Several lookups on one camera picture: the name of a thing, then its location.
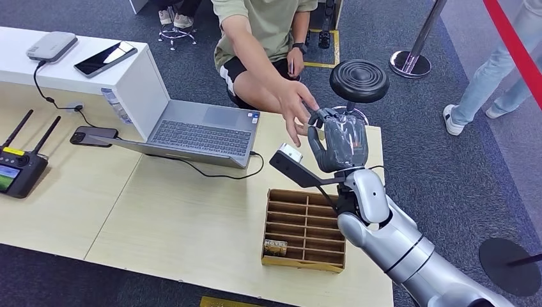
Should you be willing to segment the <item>person's left hand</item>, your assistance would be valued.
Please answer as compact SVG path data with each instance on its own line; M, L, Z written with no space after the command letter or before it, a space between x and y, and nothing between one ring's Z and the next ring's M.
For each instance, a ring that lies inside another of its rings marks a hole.
M294 47L287 55L288 75L291 78L297 79L304 69L304 55L302 51Z

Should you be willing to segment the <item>person's right hand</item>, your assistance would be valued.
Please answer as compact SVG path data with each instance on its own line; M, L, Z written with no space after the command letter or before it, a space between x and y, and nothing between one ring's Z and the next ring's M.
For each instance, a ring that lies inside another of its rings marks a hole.
M308 123L310 115L306 106L313 111L319 110L320 107L308 88L298 81L286 79L281 81L275 94L279 101L286 130L296 147L300 147L298 135L302 133L303 128L297 127L296 120L301 124Z

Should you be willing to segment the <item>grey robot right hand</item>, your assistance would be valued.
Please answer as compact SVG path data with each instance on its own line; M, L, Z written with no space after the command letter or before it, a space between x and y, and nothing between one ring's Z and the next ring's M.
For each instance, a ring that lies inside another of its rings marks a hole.
M320 170L333 173L365 166L368 141L361 119L321 108L311 115L308 125L307 138Z

